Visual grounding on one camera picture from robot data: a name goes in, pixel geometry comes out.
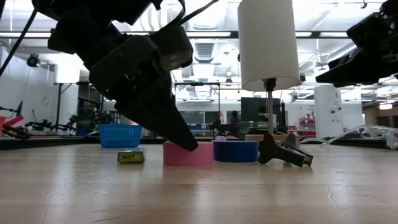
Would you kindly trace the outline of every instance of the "small yellow box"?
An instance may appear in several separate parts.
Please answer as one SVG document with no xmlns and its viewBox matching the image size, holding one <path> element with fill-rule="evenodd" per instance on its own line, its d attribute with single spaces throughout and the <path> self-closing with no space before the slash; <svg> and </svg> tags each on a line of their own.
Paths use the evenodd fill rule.
<svg viewBox="0 0 398 224">
<path fill-rule="evenodd" d="M 118 163 L 135 162 L 140 163 L 145 161 L 144 149 L 131 149 L 130 151 L 121 151 L 118 153 Z"/>
</svg>

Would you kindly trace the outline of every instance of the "table surface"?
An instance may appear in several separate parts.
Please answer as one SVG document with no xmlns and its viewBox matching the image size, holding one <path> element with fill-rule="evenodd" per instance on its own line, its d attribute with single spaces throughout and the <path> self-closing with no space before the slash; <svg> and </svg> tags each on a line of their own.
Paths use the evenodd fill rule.
<svg viewBox="0 0 398 224">
<path fill-rule="evenodd" d="M 99 145 L 0 151 L 0 223 L 398 223 L 398 152 L 307 145 L 312 167 L 273 160 L 118 164 Z"/>
</svg>

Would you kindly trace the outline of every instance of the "blue basket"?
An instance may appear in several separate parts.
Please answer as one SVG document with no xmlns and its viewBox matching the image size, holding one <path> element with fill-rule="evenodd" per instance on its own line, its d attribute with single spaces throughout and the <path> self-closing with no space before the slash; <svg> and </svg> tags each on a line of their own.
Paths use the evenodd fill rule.
<svg viewBox="0 0 398 224">
<path fill-rule="evenodd" d="M 137 147 L 141 140 L 142 127 L 124 124 L 100 124 L 99 139 L 101 146 L 107 147 Z"/>
</svg>

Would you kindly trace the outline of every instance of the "white pillar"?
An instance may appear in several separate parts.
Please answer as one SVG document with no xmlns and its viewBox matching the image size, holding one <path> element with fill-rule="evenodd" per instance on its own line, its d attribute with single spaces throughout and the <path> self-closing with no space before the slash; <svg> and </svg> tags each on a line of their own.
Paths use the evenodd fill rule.
<svg viewBox="0 0 398 224">
<path fill-rule="evenodd" d="M 330 85 L 315 87 L 314 91 L 317 138 L 337 137 L 343 134 L 340 90 Z"/>
<path fill-rule="evenodd" d="M 79 86 L 68 83 L 76 83 L 80 79 L 80 64 L 71 55 L 65 55 L 63 60 L 55 65 L 55 82 L 64 83 L 62 85 L 60 101 L 59 124 L 67 124 L 73 114 L 77 114 Z M 56 87 L 56 96 L 58 97 L 58 87 Z M 57 114 L 57 101 L 53 104 L 54 114 Z"/>
</svg>

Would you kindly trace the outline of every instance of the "pink bowl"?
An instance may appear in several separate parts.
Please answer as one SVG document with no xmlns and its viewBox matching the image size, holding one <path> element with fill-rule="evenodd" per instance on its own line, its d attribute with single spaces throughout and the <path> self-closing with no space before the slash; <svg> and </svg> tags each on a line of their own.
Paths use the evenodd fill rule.
<svg viewBox="0 0 398 224">
<path fill-rule="evenodd" d="M 208 166 L 214 161 L 213 143 L 198 142 L 198 147 L 190 152 L 172 143 L 163 143 L 163 164 L 170 166 Z"/>
</svg>

